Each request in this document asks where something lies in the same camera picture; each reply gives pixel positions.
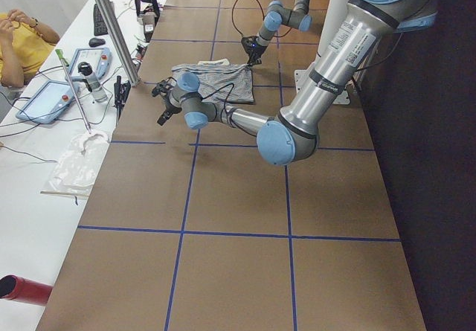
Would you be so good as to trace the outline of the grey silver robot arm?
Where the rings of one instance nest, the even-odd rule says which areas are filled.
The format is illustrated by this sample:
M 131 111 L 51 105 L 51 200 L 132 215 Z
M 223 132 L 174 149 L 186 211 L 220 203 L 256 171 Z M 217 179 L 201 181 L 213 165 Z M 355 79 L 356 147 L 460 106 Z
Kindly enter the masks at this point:
M 281 1 L 271 1 L 267 7 L 263 23 L 255 36 L 241 39 L 242 46 L 248 55 L 248 65 L 261 63 L 261 56 L 281 25 L 299 31 L 308 31 L 312 24 L 309 15 L 310 0 L 295 0 L 293 8 L 286 8 Z
M 185 72 L 175 83 L 162 80 L 152 90 L 165 105 L 158 123 L 179 113 L 191 129 L 220 122 L 255 136 L 260 155 L 270 164 L 303 160 L 318 148 L 319 121 L 376 43 L 391 33 L 430 27 L 436 15 L 437 0 L 347 0 L 333 38 L 299 78 L 294 100 L 276 115 L 249 112 L 226 100 L 209 102 L 199 93 L 198 76 Z

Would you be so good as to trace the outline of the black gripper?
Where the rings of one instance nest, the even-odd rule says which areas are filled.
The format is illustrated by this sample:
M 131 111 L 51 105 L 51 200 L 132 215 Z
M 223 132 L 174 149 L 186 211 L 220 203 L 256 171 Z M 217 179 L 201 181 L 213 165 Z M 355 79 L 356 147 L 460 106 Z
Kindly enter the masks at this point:
M 157 124 L 164 125 L 174 114 L 182 111 L 180 102 L 174 98 L 172 92 L 169 92 L 164 97 L 165 111 L 159 116 Z
M 257 41 L 257 36 L 244 36 L 241 38 L 241 44 L 244 51 L 248 55 L 248 66 L 260 65 L 262 60 L 260 59 L 266 50 L 266 46 L 262 46 Z

